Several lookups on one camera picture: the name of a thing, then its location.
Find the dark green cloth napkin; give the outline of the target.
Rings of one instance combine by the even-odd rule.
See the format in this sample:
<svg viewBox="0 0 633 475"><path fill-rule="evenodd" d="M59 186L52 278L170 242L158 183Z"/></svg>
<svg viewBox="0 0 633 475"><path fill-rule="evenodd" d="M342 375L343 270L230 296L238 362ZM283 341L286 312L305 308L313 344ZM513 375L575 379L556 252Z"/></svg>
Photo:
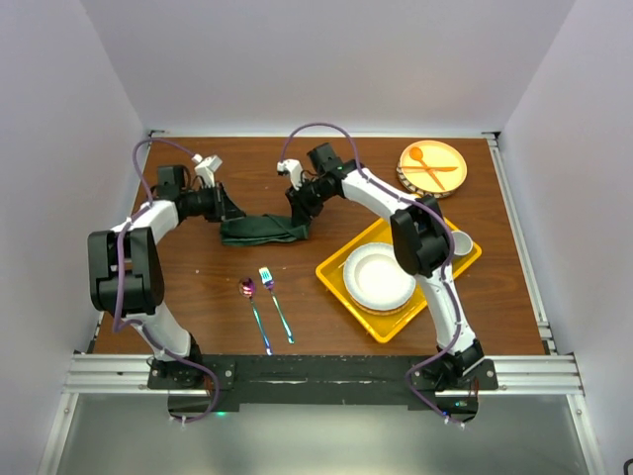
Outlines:
<svg viewBox="0 0 633 475"><path fill-rule="evenodd" d="M225 221L220 226L221 242L228 246L256 246L290 243L309 238L308 225L294 225L290 217L264 214Z"/></svg>

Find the iridescent metal fork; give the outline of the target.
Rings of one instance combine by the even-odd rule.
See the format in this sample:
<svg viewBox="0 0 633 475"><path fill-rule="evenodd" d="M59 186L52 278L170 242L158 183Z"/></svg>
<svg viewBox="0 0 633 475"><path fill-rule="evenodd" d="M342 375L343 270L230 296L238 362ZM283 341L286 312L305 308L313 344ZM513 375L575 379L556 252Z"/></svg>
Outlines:
<svg viewBox="0 0 633 475"><path fill-rule="evenodd" d="M260 276L260 279L261 279L261 282L262 282L263 286L268 290L268 292L269 292L269 294L271 296L271 299L273 301L273 304L274 304L274 306L275 306L275 308L276 308L276 310L278 312L278 315L280 317L282 326L283 326L284 331L286 333L286 337L287 337L288 343L289 344L294 344L295 343L295 338L294 338L293 331L292 331L291 326L288 323L288 321L287 321L287 319L286 319L286 317L284 315L283 309L282 309L282 307L280 305L280 302L278 300L278 297L277 297L277 295L275 293L275 281L274 281L274 277L272 275L272 272L270 271L270 269L268 267L260 267L258 269L258 273L259 273L259 276Z"/></svg>

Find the iridescent metal spoon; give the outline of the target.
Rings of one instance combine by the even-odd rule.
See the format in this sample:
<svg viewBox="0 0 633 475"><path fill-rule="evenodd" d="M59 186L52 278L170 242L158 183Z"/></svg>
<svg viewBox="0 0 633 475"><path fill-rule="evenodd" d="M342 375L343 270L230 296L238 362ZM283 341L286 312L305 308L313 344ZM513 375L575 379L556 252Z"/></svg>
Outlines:
<svg viewBox="0 0 633 475"><path fill-rule="evenodd" d="M262 340L263 340L263 344L264 344L264 348L265 348L265 353L268 356L271 356L273 354L273 349L270 343L270 340L268 338L268 335L265 331L265 328L263 326L263 323L261 321L261 317L260 314L258 312L258 309L256 307L255 301L254 301L254 295L255 295L255 291L256 291L256 286L255 283L253 281L252 278L250 277L246 277L246 278L242 278L239 281L238 284L238 290L239 293L248 300L254 319L256 321L256 324L258 326L259 332L261 334Z"/></svg>

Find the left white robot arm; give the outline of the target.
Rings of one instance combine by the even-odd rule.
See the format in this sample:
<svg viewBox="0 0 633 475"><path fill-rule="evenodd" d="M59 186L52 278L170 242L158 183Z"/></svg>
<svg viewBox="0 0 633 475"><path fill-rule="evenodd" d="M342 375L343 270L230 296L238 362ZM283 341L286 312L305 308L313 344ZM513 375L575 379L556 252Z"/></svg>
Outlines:
<svg viewBox="0 0 633 475"><path fill-rule="evenodd" d="M93 306L113 316L113 331L134 329L150 346L152 368L183 388L211 380L198 344L165 303L157 244L189 218L222 223L244 216L215 172L217 156L204 158L191 177L183 165L162 166L149 198L123 223L87 239Z"/></svg>

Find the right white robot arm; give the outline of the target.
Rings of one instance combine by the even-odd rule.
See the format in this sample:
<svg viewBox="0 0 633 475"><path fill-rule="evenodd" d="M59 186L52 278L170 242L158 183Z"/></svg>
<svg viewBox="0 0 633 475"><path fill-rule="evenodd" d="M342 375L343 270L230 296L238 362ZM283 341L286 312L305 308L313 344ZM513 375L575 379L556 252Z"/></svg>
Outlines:
<svg viewBox="0 0 633 475"><path fill-rule="evenodd" d="M414 369L454 389L476 376L484 359L471 330L453 277L455 242L434 198L415 198L375 176L358 157L344 162L329 143L308 153L316 177L308 179L295 159L281 157L277 173L290 178L286 197L292 220L308 224L326 200L339 196L389 223L395 258L421 289L436 330L438 353Z"/></svg>

